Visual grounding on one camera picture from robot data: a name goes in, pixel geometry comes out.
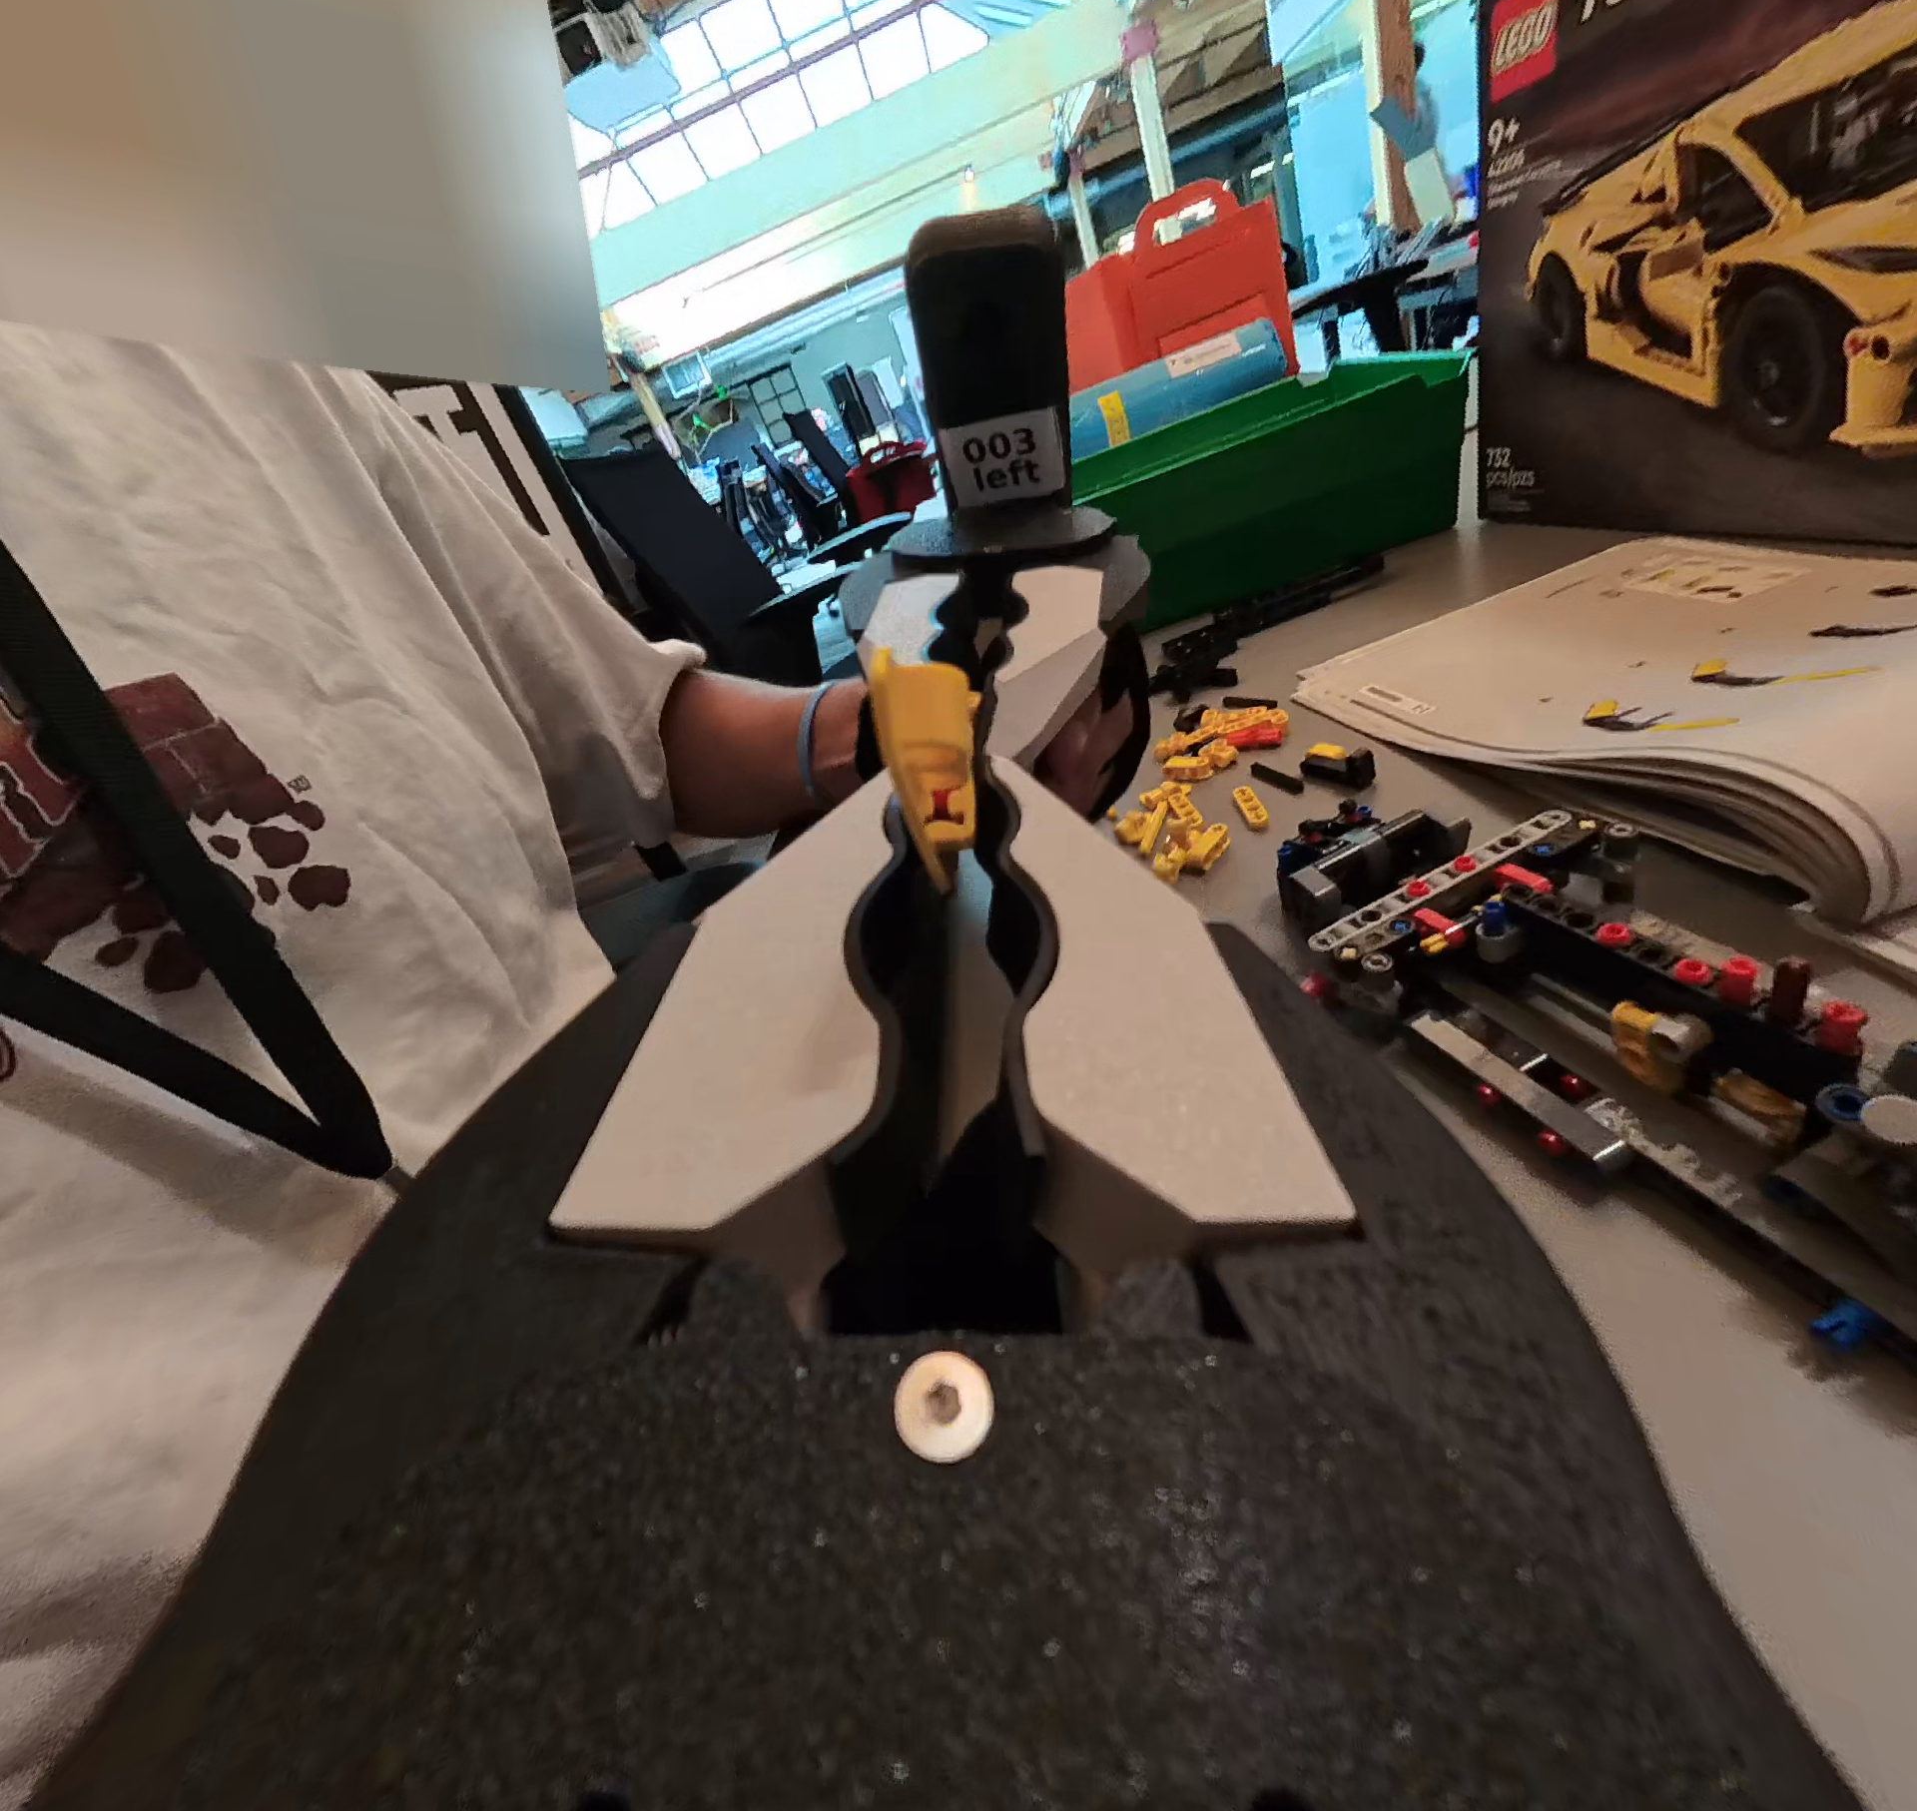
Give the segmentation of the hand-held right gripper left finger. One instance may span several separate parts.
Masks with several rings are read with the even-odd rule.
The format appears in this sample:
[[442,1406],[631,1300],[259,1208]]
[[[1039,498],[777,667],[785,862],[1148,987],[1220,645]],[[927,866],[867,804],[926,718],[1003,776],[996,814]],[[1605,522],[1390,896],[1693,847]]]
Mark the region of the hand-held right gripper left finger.
[[845,957],[892,860],[873,780],[707,907],[549,1225],[735,1260],[821,1319],[843,1256],[827,1153],[872,1103],[880,1027]]

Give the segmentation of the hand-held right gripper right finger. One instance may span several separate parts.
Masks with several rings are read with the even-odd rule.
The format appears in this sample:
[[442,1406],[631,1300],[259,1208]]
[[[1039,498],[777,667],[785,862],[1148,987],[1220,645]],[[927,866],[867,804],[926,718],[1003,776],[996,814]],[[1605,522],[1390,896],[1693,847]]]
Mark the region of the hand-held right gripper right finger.
[[974,1096],[1024,1069],[1033,1222],[1067,1297],[1152,1262],[1353,1233],[1210,927],[1035,773],[989,768],[1009,833],[1000,879],[974,855]]

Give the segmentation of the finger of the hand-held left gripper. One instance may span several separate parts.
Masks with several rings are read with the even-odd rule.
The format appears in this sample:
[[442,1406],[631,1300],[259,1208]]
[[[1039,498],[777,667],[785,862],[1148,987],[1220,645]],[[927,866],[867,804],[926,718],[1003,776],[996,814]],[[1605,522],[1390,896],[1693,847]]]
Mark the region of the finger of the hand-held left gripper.
[[977,697],[981,611],[964,576],[856,572],[856,662],[867,693],[875,687],[882,651],[894,666],[954,667]]
[[1100,595],[1100,572],[1081,563],[974,570],[974,735],[985,765],[1037,769],[1097,691],[1108,649]]

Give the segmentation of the yellow lego panel piece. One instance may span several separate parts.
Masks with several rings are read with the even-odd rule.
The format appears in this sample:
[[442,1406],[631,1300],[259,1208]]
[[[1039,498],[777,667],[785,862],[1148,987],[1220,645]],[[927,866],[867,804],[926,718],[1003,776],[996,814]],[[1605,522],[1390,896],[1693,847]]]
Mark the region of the yellow lego panel piece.
[[867,666],[867,703],[898,818],[933,886],[948,894],[977,833],[977,698],[954,666],[891,649],[875,649]]

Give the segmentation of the person's left forearm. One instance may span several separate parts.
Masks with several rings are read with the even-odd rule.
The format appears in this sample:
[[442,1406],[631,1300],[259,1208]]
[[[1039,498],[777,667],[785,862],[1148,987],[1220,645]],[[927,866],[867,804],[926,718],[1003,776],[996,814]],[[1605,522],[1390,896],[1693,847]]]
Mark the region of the person's left forearm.
[[[848,681],[864,695],[861,736],[866,689],[856,679]],[[797,768],[798,715],[814,689],[707,670],[680,674],[659,718],[659,743],[673,814],[683,833],[763,836],[825,814],[806,804]]]

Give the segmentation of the pile of yellow lego pieces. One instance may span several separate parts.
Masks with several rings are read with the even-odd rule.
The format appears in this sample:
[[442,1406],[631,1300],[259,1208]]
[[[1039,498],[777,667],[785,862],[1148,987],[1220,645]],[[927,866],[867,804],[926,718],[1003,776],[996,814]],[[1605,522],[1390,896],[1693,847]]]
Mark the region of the pile of yellow lego pieces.
[[1261,836],[1269,811],[1251,777],[1258,752],[1285,745],[1288,713],[1275,703],[1198,706],[1147,748],[1155,782],[1108,804],[1113,840],[1166,884],[1210,873],[1234,836]]

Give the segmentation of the lego car chassis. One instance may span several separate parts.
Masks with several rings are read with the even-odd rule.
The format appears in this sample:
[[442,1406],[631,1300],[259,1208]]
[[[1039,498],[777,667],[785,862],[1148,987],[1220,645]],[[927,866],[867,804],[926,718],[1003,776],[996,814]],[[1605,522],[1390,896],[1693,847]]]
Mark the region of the lego car chassis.
[[1639,907],[1637,854],[1636,828],[1590,811],[1473,836],[1342,800],[1281,840],[1275,873],[1342,1024],[1467,1081],[1536,1153],[1661,1190],[1809,1319],[1861,1300],[1886,1319],[1864,1350],[1912,1366],[1912,1038],[1804,957]]

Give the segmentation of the lego set box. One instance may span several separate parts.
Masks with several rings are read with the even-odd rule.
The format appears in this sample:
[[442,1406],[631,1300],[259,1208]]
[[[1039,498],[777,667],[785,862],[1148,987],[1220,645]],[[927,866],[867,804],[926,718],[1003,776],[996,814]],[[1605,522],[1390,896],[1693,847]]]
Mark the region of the lego set box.
[[1912,549],[1915,0],[1486,0],[1488,522]]

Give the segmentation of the blue roll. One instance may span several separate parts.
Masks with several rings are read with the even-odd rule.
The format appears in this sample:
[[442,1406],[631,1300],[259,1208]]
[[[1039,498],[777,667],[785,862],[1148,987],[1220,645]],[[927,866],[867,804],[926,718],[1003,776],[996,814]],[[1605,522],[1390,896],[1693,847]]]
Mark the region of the blue roll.
[[1162,431],[1294,374],[1294,360],[1266,317],[1177,349],[1118,375],[1081,385],[1069,398],[1073,462]]

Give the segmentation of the red plastic case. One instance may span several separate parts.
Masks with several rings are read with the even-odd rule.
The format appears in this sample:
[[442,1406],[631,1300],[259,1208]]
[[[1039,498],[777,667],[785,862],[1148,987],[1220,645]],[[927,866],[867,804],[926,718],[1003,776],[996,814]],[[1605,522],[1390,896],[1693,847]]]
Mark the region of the red plastic case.
[[1238,205],[1218,179],[1155,197],[1130,247],[1065,283],[1069,388],[1083,390],[1148,360],[1268,319],[1288,369],[1300,357],[1285,253],[1269,197]]

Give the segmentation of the green plastic bin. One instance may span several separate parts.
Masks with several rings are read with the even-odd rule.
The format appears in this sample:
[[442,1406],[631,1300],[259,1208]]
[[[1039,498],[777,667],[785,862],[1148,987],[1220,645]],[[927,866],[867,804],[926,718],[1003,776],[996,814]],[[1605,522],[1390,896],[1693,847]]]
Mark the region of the green plastic bin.
[[1172,626],[1454,530],[1473,355],[1339,360],[1075,461]]

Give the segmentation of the ceiling mounted heater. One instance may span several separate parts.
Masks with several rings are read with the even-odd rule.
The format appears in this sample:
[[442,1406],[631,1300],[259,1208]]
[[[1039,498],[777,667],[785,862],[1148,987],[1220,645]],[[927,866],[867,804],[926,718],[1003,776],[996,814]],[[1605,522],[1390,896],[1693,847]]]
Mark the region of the ceiling mounted heater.
[[547,5],[565,78],[600,67],[628,71],[655,53],[652,28],[636,0],[547,0]]

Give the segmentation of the framed black white marker sign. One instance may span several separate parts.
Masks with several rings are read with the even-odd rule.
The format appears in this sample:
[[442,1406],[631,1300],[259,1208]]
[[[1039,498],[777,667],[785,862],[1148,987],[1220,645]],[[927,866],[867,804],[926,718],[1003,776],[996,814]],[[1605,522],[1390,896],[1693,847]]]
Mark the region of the framed black white marker sign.
[[566,566],[593,578],[630,622],[637,619],[645,601],[631,566],[614,555],[606,532],[583,507],[521,388],[390,372],[372,372],[370,380],[555,543]]

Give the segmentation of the person's white printed shirt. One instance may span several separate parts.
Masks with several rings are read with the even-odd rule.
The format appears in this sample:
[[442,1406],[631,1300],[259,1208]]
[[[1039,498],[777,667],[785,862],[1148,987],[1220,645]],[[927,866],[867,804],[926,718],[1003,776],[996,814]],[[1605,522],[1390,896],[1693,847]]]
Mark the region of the person's white printed shirt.
[[[414,1171],[611,981],[650,646],[347,369],[4,325],[4,549]],[[388,1194],[4,1023],[4,1807],[180,1585]]]

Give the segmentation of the instruction booklet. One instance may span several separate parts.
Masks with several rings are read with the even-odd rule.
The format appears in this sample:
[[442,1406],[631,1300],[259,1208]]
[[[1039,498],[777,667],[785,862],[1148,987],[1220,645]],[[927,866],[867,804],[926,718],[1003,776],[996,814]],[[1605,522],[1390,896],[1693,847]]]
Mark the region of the instruction booklet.
[[1840,927],[1915,903],[1915,566],[1643,537],[1300,674],[1383,743],[1615,810]]

